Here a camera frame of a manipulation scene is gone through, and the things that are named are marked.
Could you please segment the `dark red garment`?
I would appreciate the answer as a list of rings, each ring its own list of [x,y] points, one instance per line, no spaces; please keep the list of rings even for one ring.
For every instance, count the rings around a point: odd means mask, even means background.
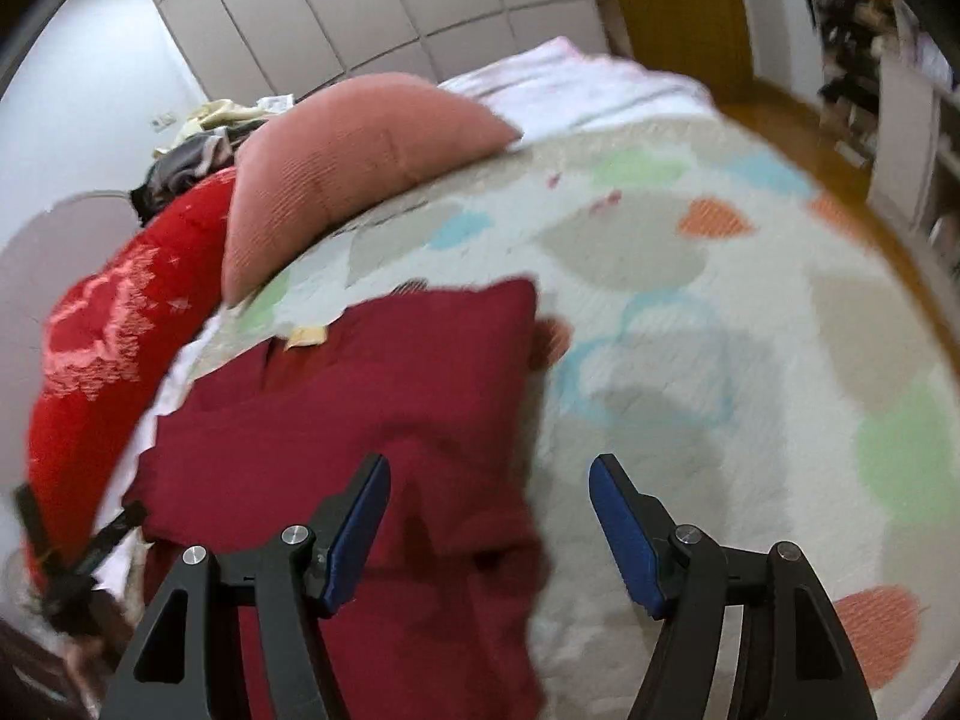
[[[197,380],[128,491],[148,582],[187,546],[260,551],[350,717],[535,717],[544,553],[514,463],[535,309],[526,278],[389,294]]]

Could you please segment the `pile of clothes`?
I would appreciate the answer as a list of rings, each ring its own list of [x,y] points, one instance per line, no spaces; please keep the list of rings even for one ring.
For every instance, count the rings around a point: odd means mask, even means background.
[[[143,184],[128,194],[140,226],[148,226],[172,200],[206,177],[235,164],[236,151],[245,140],[294,105],[291,94],[282,94],[265,96],[252,106],[215,99],[190,112],[174,142],[155,149]]]

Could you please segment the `white bed sheet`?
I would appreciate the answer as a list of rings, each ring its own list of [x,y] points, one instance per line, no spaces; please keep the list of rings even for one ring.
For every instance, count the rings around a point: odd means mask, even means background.
[[[171,415],[172,411],[176,411],[181,406],[189,390],[190,374],[194,371],[195,364],[205,346],[218,332],[221,322],[223,322],[223,310],[217,309],[206,319],[199,334],[184,348],[179,349],[178,354],[174,356],[171,367],[167,369],[166,376],[156,390],[155,398],[133,427],[132,436],[128,439],[121,458],[110,475],[94,519],[96,530],[101,530],[121,513],[125,493],[133,483],[133,478],[137,476],[140,455],[155,445],[158,419],[161,416]],[[128,616],[137,616],[142,606],[139,585],[142,582],[144,552],[145,546],[139,535],[129,533],[122,539],[121,546],[116,551],[112,551],[94,573],[94,577],[98,579],[99,589],[107,590],[116,600],[119,600]]]

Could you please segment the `red embroidered pillow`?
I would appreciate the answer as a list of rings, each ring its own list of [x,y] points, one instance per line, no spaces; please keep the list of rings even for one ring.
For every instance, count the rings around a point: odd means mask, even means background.
[[[52,556],[82,555],[119,509],[142,418],[181,349],[221,304],[232,167],[178,197],[75,283],[43,327],[41,392],[28,427],[28,484],[49,544],[31,546],[31,580]]]

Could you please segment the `white standing fan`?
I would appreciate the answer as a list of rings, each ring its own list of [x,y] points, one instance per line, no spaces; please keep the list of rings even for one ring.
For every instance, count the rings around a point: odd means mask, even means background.
[[[25,479],[29,415],[41,387],[43,323],[70,286],[139,231],[124,192],[85,192],[32,216],[2,245],[2,567],[21,550],[11,493]]]

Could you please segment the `heart patterned bed cover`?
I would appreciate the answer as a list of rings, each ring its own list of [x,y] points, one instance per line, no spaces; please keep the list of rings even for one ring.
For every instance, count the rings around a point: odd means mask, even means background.
[[[400,286],[517,275],[562,329],[521,433],[547,717],[623,717],[656,637],[587,500],[604,452],[719,543],[799,544],[880,717],[957,707],[949,356],[841,206],[734,124],[550,138],[381,203],[222,310],[194,369]]]

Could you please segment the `pink ribbed pillow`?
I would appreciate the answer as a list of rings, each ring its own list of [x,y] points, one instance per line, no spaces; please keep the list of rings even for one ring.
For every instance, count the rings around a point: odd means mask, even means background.
[[[522,136],[483,104],[405,73],[358,76],[309,96],[238,151],[224,302],[259,291],[327,229]]]

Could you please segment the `cluttered shelf unit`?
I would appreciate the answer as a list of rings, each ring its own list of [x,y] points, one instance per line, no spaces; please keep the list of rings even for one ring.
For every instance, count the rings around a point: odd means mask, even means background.
[[[820,123],[871,166],[871,197],[958,266],[958,76],[903,0],[805,0]]]

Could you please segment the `white wardrobe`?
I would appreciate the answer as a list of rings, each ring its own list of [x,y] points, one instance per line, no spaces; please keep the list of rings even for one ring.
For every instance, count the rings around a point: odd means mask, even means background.
[[[607,47],[597,0],[153,0],[210,98],[304,98],[345,76],[432,82],[566,37]]]

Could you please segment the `pink white folded blanket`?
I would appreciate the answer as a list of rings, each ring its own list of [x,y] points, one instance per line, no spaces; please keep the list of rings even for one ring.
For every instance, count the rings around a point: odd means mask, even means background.
[[[519,128],[526,143],[651,119],[719,115],[697,80],[584,54],[566,37],[453,76],[441,88],[487,106]]]

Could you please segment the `brown wooden door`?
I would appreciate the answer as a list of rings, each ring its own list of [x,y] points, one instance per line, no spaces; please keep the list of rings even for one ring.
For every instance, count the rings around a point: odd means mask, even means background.
[[[743,0],[617,0],[636,62],[690,76],[718,103],[738,103],[754,86]]]

